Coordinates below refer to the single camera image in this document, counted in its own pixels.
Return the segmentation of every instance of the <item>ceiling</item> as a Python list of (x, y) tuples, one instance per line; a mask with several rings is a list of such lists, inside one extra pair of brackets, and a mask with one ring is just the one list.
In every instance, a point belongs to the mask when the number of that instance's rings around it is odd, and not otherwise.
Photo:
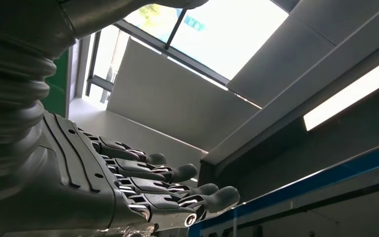
[[(130, 40), (107, 110), (204, 150), (200, 158), (224, 167), (358, 79), (362, 71), (333, 85), (379, 48), (379, 0), (274, 2), (289, 17), (228, 89)], [(291, 126), (306, 134), (301, 119)]]

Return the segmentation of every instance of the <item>black fingertip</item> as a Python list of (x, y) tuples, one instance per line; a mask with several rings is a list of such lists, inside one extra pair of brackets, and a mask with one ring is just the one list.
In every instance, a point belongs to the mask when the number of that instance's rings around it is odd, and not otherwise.
[(146, 163), (149, 164), (166, 164), (166, 158), (162, 153), (148, 155)]

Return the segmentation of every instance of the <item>skylight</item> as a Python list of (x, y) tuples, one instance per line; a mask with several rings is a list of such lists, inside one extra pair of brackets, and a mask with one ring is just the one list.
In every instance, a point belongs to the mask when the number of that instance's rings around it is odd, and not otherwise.
[(270, 0), (209, 0), (187, 11), (171, 45), (231, 80), (287, 17)]
[(304, 116), (307, 131), (333, 117), (379, 88), (379, 66)]

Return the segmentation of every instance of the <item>window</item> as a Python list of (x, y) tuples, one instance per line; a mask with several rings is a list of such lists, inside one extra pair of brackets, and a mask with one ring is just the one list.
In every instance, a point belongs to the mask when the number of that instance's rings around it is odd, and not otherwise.
[(85, 94), (93, 101), (106, 104), (130, 36), (116, 26), (107, 26), (97, 35), (94, 67)]
[(157, 4), (141, 7), (125, 20), (163, 42), (167, 42), (178, 20), (180, 10)]
[(379, 66), (304, 116), (307, 131), (333, 117), (379, 88)]
[(270, 0), (209, 0), (187, 11), (171, 46), (232, 79), (287, 16)]

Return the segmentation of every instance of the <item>window glass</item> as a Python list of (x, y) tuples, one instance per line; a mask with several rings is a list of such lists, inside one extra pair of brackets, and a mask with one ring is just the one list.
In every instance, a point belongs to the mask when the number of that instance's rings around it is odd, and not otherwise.
[(159, 40), (167, 42), (179, 13), (181, 13), (180, 9), (149, 4), (130, 13), (125, 20)]
[(209, 0), (187, 11), (171, 45), (232, 79), (287, 16), (270, 0)]

